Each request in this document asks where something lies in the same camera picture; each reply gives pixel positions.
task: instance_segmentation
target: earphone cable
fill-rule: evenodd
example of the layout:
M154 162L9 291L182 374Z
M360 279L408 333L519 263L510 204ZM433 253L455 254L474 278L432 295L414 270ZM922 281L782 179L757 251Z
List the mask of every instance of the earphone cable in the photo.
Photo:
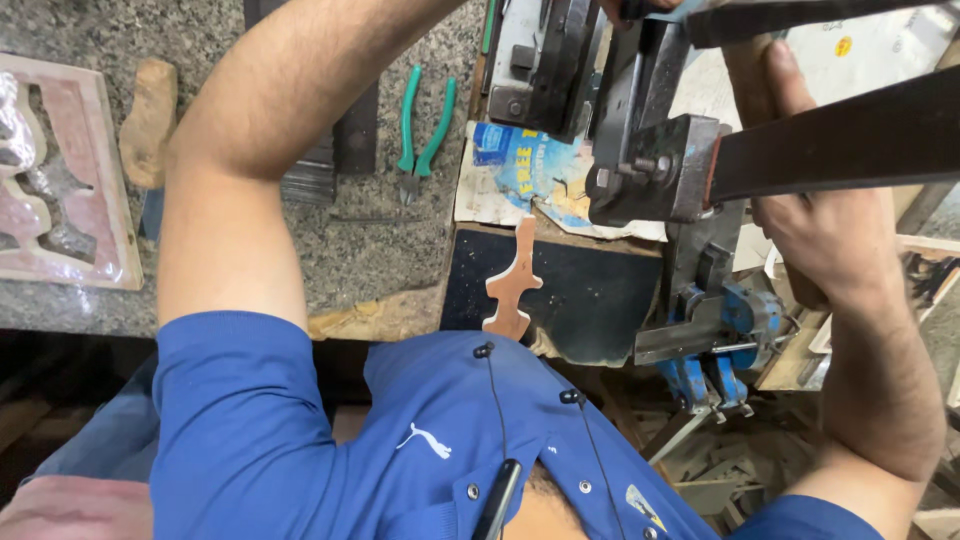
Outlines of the earphone cable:
M493 401L496 403L496 413L500 415L500 433L503 441L503 460L507 460L507 424L503 421L503 407L500 398L496 395L496 385L493 384L493 364L490 360L492 351L487 351L487 371L490 372L490 390L493 392ZM500 540L503 540L503 527L500 528Z
M597 445L593 442L593 433L590 432L590 423L587 421L587 414L584 412L583 402L579 403L580 414L584 417L584 427L587 428L587 436L590 438L590 446L593 447L593 455L597 457L597 465L600 465L600 474L603 475L603 482L607 484L607 496L610 498L610 506L613 508L613 516L616 517L616 524L620 527L620 536L627 540L627 534L623 531L623 522L620 521L620 512L616 509L616 503L613 502L613 490L610 489L610 482L607 480L607 471L603 468L603 461L600 460L600 453L597 452Z

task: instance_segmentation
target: man's arm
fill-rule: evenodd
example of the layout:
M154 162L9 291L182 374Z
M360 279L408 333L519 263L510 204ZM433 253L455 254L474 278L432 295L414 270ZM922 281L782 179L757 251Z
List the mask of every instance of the man's arm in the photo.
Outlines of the man's arm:
M279 179L462 0L291 0L227 52L167 157L159 324L239 309L306 328Z
M784 115L816 105L793 55L767 51ZM907 304L889 189L754 200L757 223L833 309L823 388L828 444L789 493L843 506L887 539L903 538L936 467L946 422L940 387Z

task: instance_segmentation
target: green-handled pliers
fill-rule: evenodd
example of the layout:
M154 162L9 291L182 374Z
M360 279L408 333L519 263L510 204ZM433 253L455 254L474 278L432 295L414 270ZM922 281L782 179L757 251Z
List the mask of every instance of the green-handled pliers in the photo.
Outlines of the green-handled pliers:
M410 73L410 82L407 91L403 94L403 109L400 112L400 135L403 137L403 156L396 163L405 174L400 179L400 202L404 205L413 203L420 194L420 177L430 176L430 161L433 155L444 142L446 131L450 128L450 119L453 118L453 106L457 101L457 81L453 77L446 80L446 96L444 98L444 114L440 117L440 125L433 133L430 142L419 157L414 156L413 120L411 113L414 107L414 97L417 96L417 85L420 84L419 65L414 66Z

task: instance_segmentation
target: blue polo shirt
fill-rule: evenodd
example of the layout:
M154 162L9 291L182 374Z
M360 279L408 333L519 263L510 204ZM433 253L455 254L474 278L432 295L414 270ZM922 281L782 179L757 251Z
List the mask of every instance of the blue polo shirt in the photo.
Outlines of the blue polo shirt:
M488 341L490 368L473 354ZM503 462L491 370L507 456L523 465L508 522L539 460L591 539L620 538L584 417L559 399L572 385L515 341L452 331L372 347L373 406L340 446L297 326L215 311L170 322L157 342L150 484L160 540L469 539ZM584 413L628 538L716 538L595 407ZM801 496L778 499L732 537L880 539L849 511Z

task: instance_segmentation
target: granite countertop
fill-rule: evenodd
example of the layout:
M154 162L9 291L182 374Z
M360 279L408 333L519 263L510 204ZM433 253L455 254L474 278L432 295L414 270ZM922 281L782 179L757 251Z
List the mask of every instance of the granite countertop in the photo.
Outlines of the granite countertop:
M426 287L445 275L462 133L484 16L483 0L469 0L381 76L376 174L341 176L333 207L284 205L300 254L309 313ZM0 51L104 73L117 133L131 110L140 60L153 56L177 67L182 114L243 30L243 0L10 0L0 6ZM400 155L400 102L415 63L423 66L414 117L417 148L437 125L448 76L456 78L458 93L434 172L421 183L419 199L406 208L398 200L395 162ZM128 183L127 191L136 227L144 190ZM336 222L357 217L407 221ZM145 275L142 290L0 280L0 328L153 336L157 250L143 238L138 244Z

